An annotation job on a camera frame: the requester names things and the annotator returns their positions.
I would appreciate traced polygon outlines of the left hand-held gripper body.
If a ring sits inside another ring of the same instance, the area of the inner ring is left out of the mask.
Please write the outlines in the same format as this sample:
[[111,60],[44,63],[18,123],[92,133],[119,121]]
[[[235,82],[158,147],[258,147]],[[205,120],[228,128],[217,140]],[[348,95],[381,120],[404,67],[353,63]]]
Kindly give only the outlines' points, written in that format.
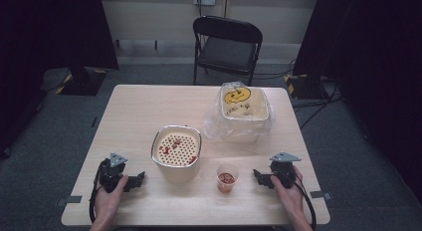
[[117,187],[122,178],[122,172],[125,168],[127,159],[119,154],[112,152],[109,158],[106,158],[100,164],[100,185],[111,193]]

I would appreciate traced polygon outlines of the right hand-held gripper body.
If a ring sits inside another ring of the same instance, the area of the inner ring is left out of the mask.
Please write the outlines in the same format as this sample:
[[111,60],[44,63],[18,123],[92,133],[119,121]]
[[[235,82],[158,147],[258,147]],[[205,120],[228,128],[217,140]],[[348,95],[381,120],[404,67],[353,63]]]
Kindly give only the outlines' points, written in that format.
[[294,161],[301,161],[297,156],[289,154],[287,152],[279,152],[270,157],[272,162],[270,168],[274,175],[276,175],[282,185],[290,189],[294,186],[297,173],[293,167]]

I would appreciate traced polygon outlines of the person's left hand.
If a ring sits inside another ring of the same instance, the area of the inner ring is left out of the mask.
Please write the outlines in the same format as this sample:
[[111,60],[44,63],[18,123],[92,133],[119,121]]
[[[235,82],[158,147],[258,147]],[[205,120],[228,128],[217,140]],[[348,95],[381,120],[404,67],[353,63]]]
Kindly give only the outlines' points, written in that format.
[[112,221],[127,182],[128,176],[124,175],[113,192],[108,193],[103,188],[98,191],[95,203],[96,223],[109,224]]

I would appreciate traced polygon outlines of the person's right hand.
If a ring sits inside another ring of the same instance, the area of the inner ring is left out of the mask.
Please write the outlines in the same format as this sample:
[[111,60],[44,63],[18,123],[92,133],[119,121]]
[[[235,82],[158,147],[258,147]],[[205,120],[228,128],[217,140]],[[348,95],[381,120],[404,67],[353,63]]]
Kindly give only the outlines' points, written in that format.
[[292,218],[304,215],[304,197],[301,190],[297,187],[291,187],[290,189],[285,188],[280,179],[275,175],[271,176],[271,180],[288,216]]

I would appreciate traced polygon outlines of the clear plastic cup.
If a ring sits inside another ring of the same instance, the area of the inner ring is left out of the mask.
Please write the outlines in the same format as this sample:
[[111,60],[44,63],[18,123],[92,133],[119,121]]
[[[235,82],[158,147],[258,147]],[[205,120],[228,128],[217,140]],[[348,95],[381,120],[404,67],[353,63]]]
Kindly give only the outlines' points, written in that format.
[[219,191],[229,193],[239,178],[239,169],[234,164],[224,163],[217,168],[216,175]]

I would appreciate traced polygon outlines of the red food in cup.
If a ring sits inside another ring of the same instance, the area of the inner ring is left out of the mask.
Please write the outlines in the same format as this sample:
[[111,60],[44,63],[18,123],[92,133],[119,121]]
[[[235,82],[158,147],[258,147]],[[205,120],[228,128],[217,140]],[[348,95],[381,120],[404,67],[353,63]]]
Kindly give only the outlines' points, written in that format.
[[232,186],[235,183],[235,178],[232,174],[223,172],[218,175],[219,183],[218,189],[223,192],[227,193],[232,190]]

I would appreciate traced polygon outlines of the metal-rimmed white bucket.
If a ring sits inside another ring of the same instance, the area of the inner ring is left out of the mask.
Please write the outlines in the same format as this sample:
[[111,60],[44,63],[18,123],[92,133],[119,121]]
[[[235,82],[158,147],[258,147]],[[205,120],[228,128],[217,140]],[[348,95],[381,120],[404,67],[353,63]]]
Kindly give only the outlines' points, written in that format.
[[[173,165],[165,165],[159,162],[155,158],[155,149],[157,148],[157,141],[158,139],[165,134],[168,134],[170,132],[183,132],[187,134],[193,135],[199,145],[199,151],[198,151],[198,158],[196,161],[190,165],[187,166],[173,166]],[[200,167],[200,153],[202,148],[202,136],[201,133],[194,127],[190,127],[187,125],[166,125],[162,127],[156,134],[153,144],[151,147],[151,159],[157,164],[158,168],[161,170],[164,178],[172,183],[184,183],[188,182],[191,179],[193,179],[196,174],[199,171]]]

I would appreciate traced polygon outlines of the red food scraps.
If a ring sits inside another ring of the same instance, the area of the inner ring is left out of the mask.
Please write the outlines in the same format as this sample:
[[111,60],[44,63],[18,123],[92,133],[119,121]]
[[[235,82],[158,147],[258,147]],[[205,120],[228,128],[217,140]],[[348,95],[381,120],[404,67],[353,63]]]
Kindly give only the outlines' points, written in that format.
[[197,145],[189,138],[167,138],[158,148],[161,162],[176,166],[193,163],[197,158]]

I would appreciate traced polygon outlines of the grey tape piece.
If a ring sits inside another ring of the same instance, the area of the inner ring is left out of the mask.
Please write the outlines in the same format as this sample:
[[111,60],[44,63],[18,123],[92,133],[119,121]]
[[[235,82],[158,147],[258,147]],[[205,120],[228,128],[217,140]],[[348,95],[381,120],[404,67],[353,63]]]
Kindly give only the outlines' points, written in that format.
[[67,196],[65,198],[59,198],[56,202],[56,205],[60,207],[65,207],[67,204],[70,203],[80,203],[81,200],[81,196]]
[[323,198],[324,200],[331,200],[333,196],[330,192],[323,192],[323,191],[312,191],[310,192],[312,198]]

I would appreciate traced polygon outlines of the white perforated strainer insert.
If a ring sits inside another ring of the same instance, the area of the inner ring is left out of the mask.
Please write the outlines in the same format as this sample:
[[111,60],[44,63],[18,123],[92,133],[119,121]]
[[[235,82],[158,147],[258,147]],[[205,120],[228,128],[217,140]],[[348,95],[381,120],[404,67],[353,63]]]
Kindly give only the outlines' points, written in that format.
[[187,133],[170,132],[157,141],[155,158],[165,165],[187,166],[198,158],[197,139]]

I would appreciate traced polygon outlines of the white waste bin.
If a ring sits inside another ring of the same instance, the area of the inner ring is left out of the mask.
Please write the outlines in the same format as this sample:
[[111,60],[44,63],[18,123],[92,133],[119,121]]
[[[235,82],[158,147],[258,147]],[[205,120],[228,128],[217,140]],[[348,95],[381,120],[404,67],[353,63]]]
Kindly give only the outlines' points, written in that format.
[[223,138],[230,142],[255,142],[272,128],[270,105],[260,88],[226,86],[221,91]]

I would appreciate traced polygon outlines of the clear plastic bin bag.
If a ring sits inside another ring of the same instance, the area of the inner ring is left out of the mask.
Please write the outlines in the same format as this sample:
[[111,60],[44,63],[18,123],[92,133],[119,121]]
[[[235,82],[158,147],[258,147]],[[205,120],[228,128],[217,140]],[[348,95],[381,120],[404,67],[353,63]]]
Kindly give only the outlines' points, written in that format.
[[[220,110],[221,91],[226,86],[247,87],[241,82],[224,83],[220,87],[220,90],[218,91],[218,94],[216,96],[216,99],[214,100],[214,103],[211,105],[210,109],[205,114],[204,120],[203,120],[203,131],[205,135],[210,139],[219,139],[219,140],[227,141],[223,138],[223,134],[221,133],[223,120],[222,120],[222,114]],[[271,105],[270,105],[270,109],[271,109],[272,122],[274,123],[275,118],[273,116],[273,110],[271,108]]]

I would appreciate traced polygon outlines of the black stand base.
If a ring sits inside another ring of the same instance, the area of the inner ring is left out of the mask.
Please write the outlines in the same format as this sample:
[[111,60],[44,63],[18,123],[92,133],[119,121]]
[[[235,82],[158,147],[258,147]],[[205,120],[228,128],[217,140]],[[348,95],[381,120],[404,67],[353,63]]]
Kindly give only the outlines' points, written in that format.
[[328,94],[320,79],[308,75],[284,76],[288,92],[297,100],[327,100]]
[[70,74],[57,88],[57,95],[94,97],[106,77],[103,70],[87,70],[84,67],[70,67]]

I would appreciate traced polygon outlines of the black folding chair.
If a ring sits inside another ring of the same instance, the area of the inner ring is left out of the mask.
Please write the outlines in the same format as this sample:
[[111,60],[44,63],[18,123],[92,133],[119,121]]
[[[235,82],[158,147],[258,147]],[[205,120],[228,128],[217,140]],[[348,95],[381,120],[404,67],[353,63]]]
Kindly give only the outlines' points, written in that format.
[[218,16],[202,16],[194,20],[195,56],[193,84],[198,68],[247,76],[251,86],[263,42],[263,34],[255,25]]

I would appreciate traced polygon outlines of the black curtain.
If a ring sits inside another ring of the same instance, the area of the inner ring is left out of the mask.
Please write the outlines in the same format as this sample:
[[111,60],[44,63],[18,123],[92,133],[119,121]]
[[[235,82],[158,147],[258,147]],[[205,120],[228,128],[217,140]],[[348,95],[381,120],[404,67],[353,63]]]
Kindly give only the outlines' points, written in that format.
[[118,68],[102,0],[0,0],[0,159],[56,68]]
[[422,202],[422,0],[316,0],[294,73],[339,80],[370,141]]

